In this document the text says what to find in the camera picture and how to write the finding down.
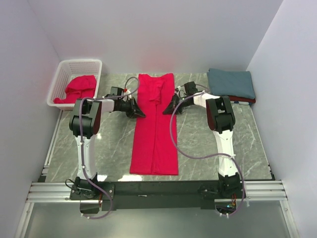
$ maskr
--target wire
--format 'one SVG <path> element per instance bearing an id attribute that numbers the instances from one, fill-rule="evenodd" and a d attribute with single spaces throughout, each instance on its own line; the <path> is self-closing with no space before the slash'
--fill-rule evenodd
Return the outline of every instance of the wire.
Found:
<path id="1" fill-rule="evenodd" d="M 136 79 L 136 80 L 139 81 L 139 79 L 138 79 L 137 77 L 130 77 L 130 78 L 128 78 L 127 81 L 126 81 L 125 84 L 124 84 L 124 89 L 127 88 L 128 82 L 129 82 L 131 79 Z"/>
<path id="2" fill-rule="evenodd" d="M 86 195 L 85 193 L 82 193 L 82 195 L 84 197 L 86 197 L 88 200 L 93 200 L 95 199 L 96 197 L 98 197 L 98 195 Z"/>
<path id="3" fill-rule="evenodd" d="M 238 173 L 240 174 L 240 177 L 241 177 L 241 181 L 242 181 L 242 199 L 241 199 L 241 203 L 239 204 L 239 206 L 237 207 L 237 209 L 229 214 L 229 216 L 232 216 L 234 215 L 236 212 L 238 212 L 240 209 L 241 209 L 241 206 L 243 205 L 243 201 L 244 201 L 244 196 L 245 196 L 245 188 L 244 188 L 244 178 L 243 178 L 243 175 L 242 175 L 242 172 L 241 172 L 241 169 L 238 165 L 238 163 L 236 162 L 236 160 L 234 159 L 234 155 L 228 155 L 228 154 L 225 154 L 225 153 L 215 153 L 215 154 L 210 154 L 210 155 L 205 155 L 205 156 L 200 156 L 200 157 L 195 157 L 195 156 L 191 156 L 191 155 L 187 155 L 185 152 L 183 152 L 177 145 L 176 145 L 176 142 L 174 140 L 174 137 L 173 137 L 173 132 L 172 132 L 172 124 L 173 124 L 173 118 L 177 112 L 177 109 L 179 108 L 179 106 L 185 102 L 186 100 L 190 99 L 190 98 L 193 98 L 193 97 L 196 97 L 196 96 L 200 96 L 200 95 L 203 95 L 205 94 L 205 92 L 203 91 L 202 93 L 197 93 L 197 94 L 194 94 L 194 95 L 191 95 L 191 96 L 188 96 L 187 98 L 185 98 L 183 101 L 180 101 L 177 106 L 175 107 L 173 113 L 172 113 L 172 116 L 170 118 L 170 122 L 169 122 L 169 135 L 170 135 L 170 138 L 172 140 L 172 143 L 173 145 L 175 146 L 175 148 L 184 156 L 190 158 L 190 159 L 195 159 L 195 160 L 200 160 L 200 159 L 206 159 L 206 158 L 210 158 L 210 157 L 214 157 L 214 156 L 218 156 L 218 155 L 221 155 L 221 156 L 226 156 L 228 158 L 230 158 L 233 163 L 235 164 L 235 166 L 237 167 L 237 170 L 238 170 Z"/>
<path id="4" fill-rule="evenodd" d="M 137 88 L 134 89 L 132 92 L 130 92 L 130 93 L 124 95 L 124 96 L 132 95 L 133 93 L 135 93 L 135 92 L 138 90 L 138 88 L 139 88 L 139 86 L 140 86 L 140 81 L 139 81 L 139 79 L 138 79 L 137 77 L 130 77 L 130 78 L 128 78 L 128 80 L 126 81 L 126 83 L 127 83 L 129 80 L 131 80 L 132 78 L 134 78 L 134 79 L 136 79 L 136 80 L 138 81 L 138 86 L 137 86 Z M 117 99 L 117 98 L 122 98 L 122 95 L 120 95 L 120 96 L 110 96 L 110 97 L 105 97 L 105 96 L 103 96 L 102 98 L 89 98 L 89 97 L 86 97 L 86 98 L 83 98 L 83 99 L 80 101 L 80 106 L 79 106 L 79 129 L 80 129 L 81 166 L 82 166 L 82 169 L 83 169 L 83 174 L 84 174 L 86 180 L 88 181 L 88 183 L 90 183 L 92 186 L 94 186 L 95 188 L 97 188 L 100 192 L 102 192 L 104 195 L 106 195 L 107 198 L 110 200 L 110 208 L 109 208 L 109 210 L 108 210 L 105 214 L 103 214 L 103 215 L 101 215 L 101 216 L 99 216 L 99 217 L 90 217 L 90 216 L 84 214 L 83 216 L 86 217 L 86 218 L 88 218 L 88 219 L 96 220 L 96 219 L 100 219 L 100 218 L 106 217 L 106 216 L 112 211 L 112 208 L 113 208 L 113 200 L 112 200 L 111 196 L 110 196 L 105 190 L 103 190 L 103 189 L 102 189 L 101 187 L 99 187 L 98 185 L 94 184 L 94 183 L 88 178 L 88 176 L 87 176 L 87 172 L 86 172 L 86 169 L 85 169 L 85 167 L 86 167 L 86 166 L 85 166 L 85 158 L 84 158 L 84 138 L 83 138 L 83 137 L 84 137 L 84 132 L 83 132 L 83 122 L 82 122 L 83 105 L 84 105 L 84 102 L 85 102 L 86 100 L 93 100 L 93 101 L 95 101 L 95 100 Z"/>
<path id="5" fill-rule="evenodd" d="M 184 98 L 184 97 L 187 96 L 187 94 L 184 92 L 183 89 L 179 90 L 178 95 L 179 95 L 180 98 Z"/>
<path id="6" fill-rule="evenodd" d="M 232 205 L 235 206 L 236 204 L 237 204 L 237 196 L 236 196 L 236 194 L 234 194 Z"/>
<path id="7" fill-rule="evenodd" d="M 230 208 L 230 207 L 225 207 L 225 206 L 219 206 L 219 205 L 216 205 L 216 210 L 219 211 L 217 208 L 220 208 L 222 210 L 225 210 L 225 211 L 230 211 L 230 212 L 234 212 L 236 209 L 234 208 Z"/>
<path id="8" fill-rule="evenodd" d="M 103 199 L 103 194 L 100 193 L 100 196 L 99 196 L 99 199 L 98 199 L 99 207 L 101 207 L 101 205 L 102 205 L 101 204 L 102 199 Z"/>
<path id="9" fill-rule="evenodd" d="M 205 91 L 206 91 L 206 92 L 210 92 L 210 89 L 209 89 L 208 87 L 206 87 L 206 86 L 204 86 L 204 85 L 201 85 L 201 84 L 198 84 L 198 83 L 196 83 L 196 85 L 205 88 Z"/>
<path id="10" fill-rule="evenodd" d="M 69 180 L 69 181 L 72 182 L 73 184 L 75 184 L 75 182 L 74 182 L 73 180 L 69 179 L 69 178 L 65 180 L 65 185 L 66 185 L 67 187 L 69 187 L 70 189 L 73 189 L 72 187 L 70 187 L 70 186 L 67 184 L 67 180 Z"/>

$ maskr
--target white panel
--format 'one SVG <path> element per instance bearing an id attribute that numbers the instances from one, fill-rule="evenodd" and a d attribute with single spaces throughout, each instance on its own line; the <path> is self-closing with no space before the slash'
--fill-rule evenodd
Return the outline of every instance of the white panel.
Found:
<path id="1" fill-rule="evenodd" d="M 282 0 L 29 0 L 62 60 L 111 72 L 245 70 Z"/>
<path id="2" fill-rule="evenodd" d="M 46 95 L 59 60 L 26 0 L 1 1 L 0 34 L 0 236 L 10 238 L 56 123 Z"/>
<path id="3" fill-rule="evenodd" d="M 317 1 L 284 0 L 253 57 L 253 110 L 303 238 L 316 237 Z"/>

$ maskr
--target red garment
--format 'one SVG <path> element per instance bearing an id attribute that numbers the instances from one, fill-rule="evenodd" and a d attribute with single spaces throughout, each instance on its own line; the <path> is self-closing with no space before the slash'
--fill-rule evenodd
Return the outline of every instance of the red garment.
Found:
<path id="1" fill-rule="evenodd" d="M 130 173 L 140 175 L 178 175 L 177 150 L 169 135 L 171 115 L 163 111 L 174 94 L 174 75 L 162 77 L 139 74 L 138 106 L 146 118 L 137 118 Z M 176 117 L 172 132 L 176 139 Z"/>
<path id="2" fill-rule="evenodd" d="M 250 98 L 243 98 L 243 97 L 236 97 L 236 96 L 229 96 L 230 101 L 233 102 L 248 102 L 248 103 L 256 103 L 256 99 L 250 99 Z"/>
<path id="3" fill-rule="evenodd" d="M 96 79 L 93 75 L 84 75 L 74 78 L 65 89 L 66 98 L 55 98 L 54 103 L 75 103 L 78 98 L 92 98 L 96 90 Z"/>

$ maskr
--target laundry basket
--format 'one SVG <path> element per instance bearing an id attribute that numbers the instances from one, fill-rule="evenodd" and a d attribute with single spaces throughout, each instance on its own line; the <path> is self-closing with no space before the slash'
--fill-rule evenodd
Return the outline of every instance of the laundry basket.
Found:
<path id="1" fill-rule="evenodd" d="M 59 63 L 56 74 L 54 76 L 47 104 L 51 107 L 58 107 L 62 110 L 69 111 L 74 108 L 72 104 L 56 104 L 55 98 L 64 99 L 66 97 L 65 89 L 71 80 L 82 75 L 94 75 L 97 81 L 95 97 L 98 93 L 101 68 L 103 63 L 98 59 L 71 59 L 64 60 Z"/>

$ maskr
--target marble table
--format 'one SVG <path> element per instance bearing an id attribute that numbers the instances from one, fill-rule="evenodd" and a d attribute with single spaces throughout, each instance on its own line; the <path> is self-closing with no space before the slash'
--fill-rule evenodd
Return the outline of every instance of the marble table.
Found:
<path id="1" fill-rule="evenodd" d="M 98 96 L 109 93 L 111 86 L 124 86 L 127 78 L 137 74 L 102 75 Z M 207 84 L 206 74 L 174 75 L 175 86 L 189 81 Z M 131 80 L 128 88 L 135 88 Z M 233 148 L 236 161 L 241 166 L 245 179 L 272 179 L 267 158 L 249 106 L 233 104 L 236 124 L 233 132 Z M 46 182 L 64 182 L 75 179 L 78 168 L 78 155 L 75 137 L 69 130 L 70 112 L 62 112 L 59 127 L 51 151 L 50 166 Z M 218 179 L 218 159 L 189 159 L 178 153 L 178 176 L 130 175 L 131 153 L 135 119 L 125 113 L 112 112 L 102 115 L 102 121 L 95 142 L 95 158 L 99 180 L 107 181 L 160 181 L 160 180 L 210 180 Z M 216 141 L 208 128 L 206 110 L 198 106 L 186 108 L 177 115 L 177 142 L 187 154 L 202 156 L 217 152 Z"/>

